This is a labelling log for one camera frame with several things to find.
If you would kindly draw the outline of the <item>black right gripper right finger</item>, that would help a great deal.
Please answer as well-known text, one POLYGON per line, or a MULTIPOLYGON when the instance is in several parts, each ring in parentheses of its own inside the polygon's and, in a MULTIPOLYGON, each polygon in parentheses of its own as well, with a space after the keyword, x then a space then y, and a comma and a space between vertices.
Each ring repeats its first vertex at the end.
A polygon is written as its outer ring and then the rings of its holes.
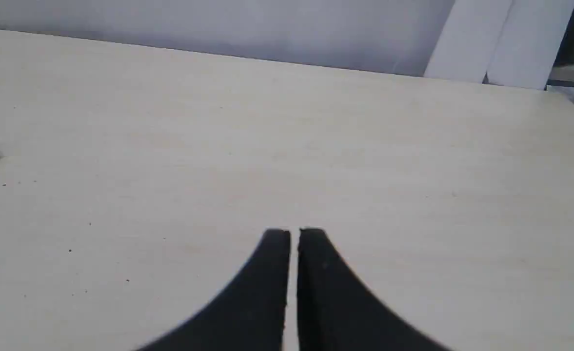
POLYGON ((320 228, 300 229, 297 332, 301 351, 443 351, 367 289, 320 228))

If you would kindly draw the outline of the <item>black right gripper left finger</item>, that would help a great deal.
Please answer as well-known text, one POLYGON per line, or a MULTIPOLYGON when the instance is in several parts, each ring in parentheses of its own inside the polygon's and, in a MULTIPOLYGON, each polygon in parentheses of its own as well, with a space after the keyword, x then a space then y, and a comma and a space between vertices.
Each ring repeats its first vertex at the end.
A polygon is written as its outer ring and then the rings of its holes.
POLYGON ((268 229, 233 280, 193 317, 144 351, 280 351, 291 234, 268 229))

